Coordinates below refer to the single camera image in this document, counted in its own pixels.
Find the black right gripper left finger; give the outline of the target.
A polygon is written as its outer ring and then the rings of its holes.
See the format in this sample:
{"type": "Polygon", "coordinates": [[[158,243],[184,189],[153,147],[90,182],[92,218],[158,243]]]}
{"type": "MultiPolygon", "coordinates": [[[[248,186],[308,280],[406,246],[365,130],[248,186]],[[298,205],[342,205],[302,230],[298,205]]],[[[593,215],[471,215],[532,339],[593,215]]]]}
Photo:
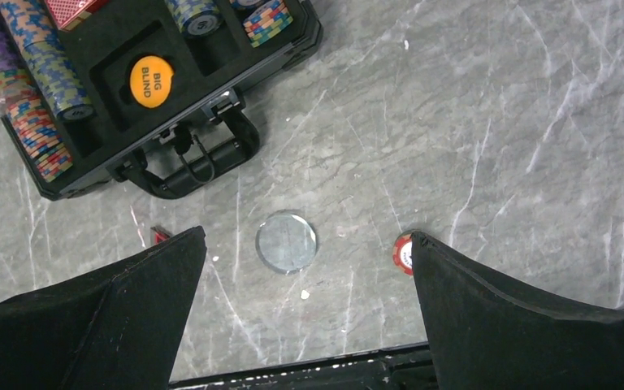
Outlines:
{"type": "Polygon", "coordinates": [[[206,260],[192,227],[0,302],[0,389],[165,389],[206,260]]]}

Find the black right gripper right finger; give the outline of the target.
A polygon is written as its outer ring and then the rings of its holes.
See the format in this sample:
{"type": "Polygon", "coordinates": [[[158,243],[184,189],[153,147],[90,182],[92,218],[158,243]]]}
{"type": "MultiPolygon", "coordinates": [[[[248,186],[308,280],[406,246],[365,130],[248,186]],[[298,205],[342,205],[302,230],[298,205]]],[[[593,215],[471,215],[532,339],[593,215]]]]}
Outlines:
{"type": "Polygon", "coordinates": [[[442,389],[624,389],[624,310],[526,284],[414,232],[414,283],[442,389]]]}

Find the red triangular dealer button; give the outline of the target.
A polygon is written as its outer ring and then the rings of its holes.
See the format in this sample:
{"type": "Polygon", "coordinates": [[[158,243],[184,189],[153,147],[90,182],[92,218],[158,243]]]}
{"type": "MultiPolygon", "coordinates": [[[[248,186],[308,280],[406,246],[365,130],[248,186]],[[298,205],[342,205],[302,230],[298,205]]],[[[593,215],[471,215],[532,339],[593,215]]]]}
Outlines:
{"type": "Polygon", "coordinates": [[[160,226],[150,228],[150,240],[152,245],[158,245],[172,238],[172,234],[160,226]]]}

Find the orange big blind button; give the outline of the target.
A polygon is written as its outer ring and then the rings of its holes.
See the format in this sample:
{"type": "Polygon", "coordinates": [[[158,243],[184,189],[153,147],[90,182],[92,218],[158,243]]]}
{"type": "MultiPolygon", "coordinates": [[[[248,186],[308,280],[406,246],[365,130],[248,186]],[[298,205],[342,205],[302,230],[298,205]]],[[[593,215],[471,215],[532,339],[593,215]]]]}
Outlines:
{"type": "Polygon", "coordinates": [[[164,58],[147,55],[132,66],[129,75],[129,88],[132,96],[141,106],[154,109],[161,106],[169,97],[173,67],[164,58]]]}

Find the red playing card deck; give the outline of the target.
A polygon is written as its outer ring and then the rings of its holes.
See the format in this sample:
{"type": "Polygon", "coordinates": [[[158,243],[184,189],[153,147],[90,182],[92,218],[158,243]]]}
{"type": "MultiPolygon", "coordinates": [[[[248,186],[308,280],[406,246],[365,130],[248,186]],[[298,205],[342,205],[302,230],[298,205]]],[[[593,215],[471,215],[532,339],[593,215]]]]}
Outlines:
{"type": "Polygon", "coordinates": [[[109,0],[45,0],[56,27],[70,32],[91,15],[103,8],[109,0]]]}

